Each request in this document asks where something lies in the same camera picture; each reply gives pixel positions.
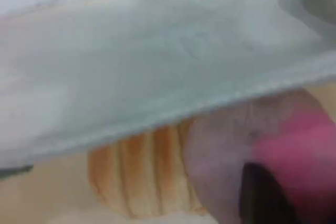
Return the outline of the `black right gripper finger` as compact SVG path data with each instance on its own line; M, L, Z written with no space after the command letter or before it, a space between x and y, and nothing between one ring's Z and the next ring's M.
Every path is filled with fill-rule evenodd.
M243 224L298 223L294 207L273 174L255 163L243 167L239 216Z

